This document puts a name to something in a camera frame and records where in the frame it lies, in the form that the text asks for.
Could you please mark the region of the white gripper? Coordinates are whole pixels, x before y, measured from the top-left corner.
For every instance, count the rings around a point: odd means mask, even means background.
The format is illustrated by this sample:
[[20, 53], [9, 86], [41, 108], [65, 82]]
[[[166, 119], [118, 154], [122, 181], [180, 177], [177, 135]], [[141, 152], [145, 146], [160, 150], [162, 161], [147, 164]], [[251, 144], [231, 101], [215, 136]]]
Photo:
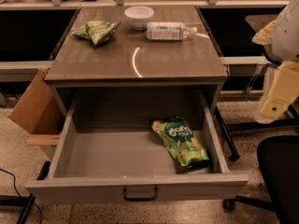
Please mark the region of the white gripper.
[[283, 115], [299, 97], [299, 62], [284, 61], [269, 66], [264, 75], [263, 96], [257, 104], [254, 120], [269, 124]]

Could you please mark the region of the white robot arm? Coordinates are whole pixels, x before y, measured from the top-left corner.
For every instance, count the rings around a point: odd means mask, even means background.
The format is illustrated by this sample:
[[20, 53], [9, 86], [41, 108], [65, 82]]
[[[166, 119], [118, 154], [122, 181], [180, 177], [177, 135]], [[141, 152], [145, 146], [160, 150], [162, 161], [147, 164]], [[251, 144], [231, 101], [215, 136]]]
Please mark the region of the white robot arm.
[[263, 96], [254, 114], [258, 123], [269, 124], [299, 97], [299, 0], [291, 0], [252, 41], [269, 45], [272, 54], [282, 60], [276, 69], [267, 69]]

